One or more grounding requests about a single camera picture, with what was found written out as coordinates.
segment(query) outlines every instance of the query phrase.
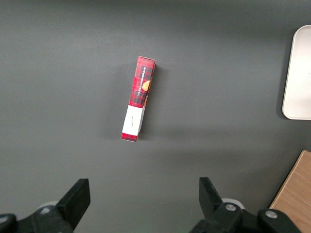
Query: red plaid box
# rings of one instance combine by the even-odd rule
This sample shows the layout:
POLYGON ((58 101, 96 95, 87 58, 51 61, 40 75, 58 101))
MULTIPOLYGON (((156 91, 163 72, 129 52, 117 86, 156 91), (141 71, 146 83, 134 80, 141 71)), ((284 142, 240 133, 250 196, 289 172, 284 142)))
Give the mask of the red plaid box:
POLYGON ((132 142, 137 141, 155 66, 155 60, 138 57, 121 139, 132 142))

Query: white label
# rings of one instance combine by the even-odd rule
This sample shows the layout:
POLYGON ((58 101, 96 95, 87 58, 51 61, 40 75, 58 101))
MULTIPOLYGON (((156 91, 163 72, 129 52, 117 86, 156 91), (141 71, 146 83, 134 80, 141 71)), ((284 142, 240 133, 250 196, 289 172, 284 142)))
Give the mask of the white label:
POLYGON ((142 108, 137 108, 129 105, 124 120, 122 133, 129 135, 138 135, 140 120, 142 118, 142 108))

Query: wooden surface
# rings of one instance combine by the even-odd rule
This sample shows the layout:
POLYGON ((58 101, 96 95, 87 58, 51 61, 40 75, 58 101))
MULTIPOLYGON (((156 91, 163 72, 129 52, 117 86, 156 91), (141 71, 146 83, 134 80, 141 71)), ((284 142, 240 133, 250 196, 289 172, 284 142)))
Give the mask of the wooden surface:
POLYGON ((311 152, 301 152, 270 208, 286 213, 302 233, 311 233, 311 152))

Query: metal bolt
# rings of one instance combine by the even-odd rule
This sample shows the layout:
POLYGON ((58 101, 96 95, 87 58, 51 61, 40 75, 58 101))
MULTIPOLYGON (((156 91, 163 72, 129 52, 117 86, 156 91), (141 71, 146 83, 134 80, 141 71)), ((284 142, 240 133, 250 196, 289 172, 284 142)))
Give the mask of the metal bolt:
POLYGON ((277 214, 271 210, 267 210, 266 215, 270 218, 277 218, 277 214))
POLYGON ((48 207, 45 207, 45 208, 43 208, 43 209, 40 211, 40 214, 41 214, 41 215, 45 215, 45 214, 47 214, 49 211, 50 211, 50 209, 49 209, 48 207))
POLYGON ((225 206, 225 208, 228 210, 228 211, 235 211, 237 208, 232 205, 232 204, 228 204, 225 206))
POLYGON ((6 222, 9 219, 8 216, 0 217, 0 224, 6 222))

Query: dark gray surface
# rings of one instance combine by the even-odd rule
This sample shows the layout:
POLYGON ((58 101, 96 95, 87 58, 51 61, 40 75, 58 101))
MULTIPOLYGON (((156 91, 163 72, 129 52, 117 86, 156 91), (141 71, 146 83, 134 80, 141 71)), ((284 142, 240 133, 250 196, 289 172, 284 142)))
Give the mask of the dark gray surface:
POLYGON ((82 232, 188 232, 198 179, 265 208, 311 123, 281 113, 310 1, 1 1, 0 212, 25 217, 89 178, 82 232), (120 140, 139 55, 156 73, 120 140))

